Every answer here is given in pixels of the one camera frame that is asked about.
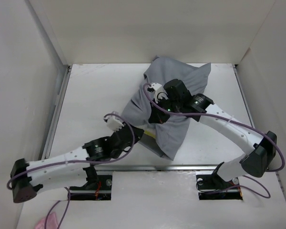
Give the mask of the white pillow yellow edge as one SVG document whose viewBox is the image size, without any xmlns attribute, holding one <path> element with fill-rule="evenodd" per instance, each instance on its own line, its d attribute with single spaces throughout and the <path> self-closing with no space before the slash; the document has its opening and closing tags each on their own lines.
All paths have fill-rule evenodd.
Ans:
<svg viewBox="0 0 286 229">
<path fill-rule="evenodd" d="M 155 131 L 149 131 L 149 130 L 145 130 L 144 131 L 144 134 L 145 135 L 147 135 L 147 136 L 149 136 L 149 137 L 152 137 L 152 138 L 156 138 L 156 133 L 155 133 Z"/>
</svg>

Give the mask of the grey pillowcase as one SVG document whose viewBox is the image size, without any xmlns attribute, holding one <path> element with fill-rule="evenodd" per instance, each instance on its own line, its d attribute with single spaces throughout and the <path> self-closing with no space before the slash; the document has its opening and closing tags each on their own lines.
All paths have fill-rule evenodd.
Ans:
<svg viewBox="0 0 286 229">
<path fill-rule="evenodd" d="M 156 56 L 143 74 L 144 80 L 140 83 L 138 91 L 133 94 L 122 112 L 122 117 L 131 125 L 155 131 L 155 137 L 143 135 L 139 141 L 141 145 L 161 158 L 174 160 L 190 124 L 189 118 L 175 115 L 172 115 L 164 124 L 149 123 L 152 109 L 148 98 L 143 93 L 143 85 L 145 83 L 164 85 L 172 79 L 180 79 L 194 95 L 204 92 L 210 71 L 209 63 L 194 67 L 169 57 Z"/>
</svg>

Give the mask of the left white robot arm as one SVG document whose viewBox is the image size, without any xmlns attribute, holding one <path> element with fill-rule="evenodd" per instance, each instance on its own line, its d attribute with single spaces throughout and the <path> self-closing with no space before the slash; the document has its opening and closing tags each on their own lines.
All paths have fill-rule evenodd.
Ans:
<svg viewBox="0 0 286 229">
<path fill-rule="evenodd" d="M 95 165 L 108 164 L 125 155 L 144 131 L 125 125 L 111 136 L 101 137 L 63 155 L 39 161 L 17 160 L 8 187 L 14 203 L 23 203 L 38 194 L 61 187 L 92 190 L 99 183 Z"/>
</svg>

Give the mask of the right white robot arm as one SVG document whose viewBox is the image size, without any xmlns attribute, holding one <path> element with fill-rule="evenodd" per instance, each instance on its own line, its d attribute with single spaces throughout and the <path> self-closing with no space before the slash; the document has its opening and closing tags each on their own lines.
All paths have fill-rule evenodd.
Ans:
<svg viewBox="0 0 286 229">
<path fill-rule="evenodd" d="M 192 118 L 222 134 L 243 151 L 240 157 L 217 165 L 212 174 L 203 179 L 203 184 L 213 189 L 225 189 L 234 178 L 240 176 L 261 178 L 280 152 L 275 133 L 263 133 L 239 122 L 206 95 L 192 95 L 179 79 L 165 85 L 147 83 L 143 86 L 143 92 L 154 94 L 153 98 L 147 95 L 147 99 L 151 102 L 153 115 L 161 121 L 172 115 Z"/>
</svg>

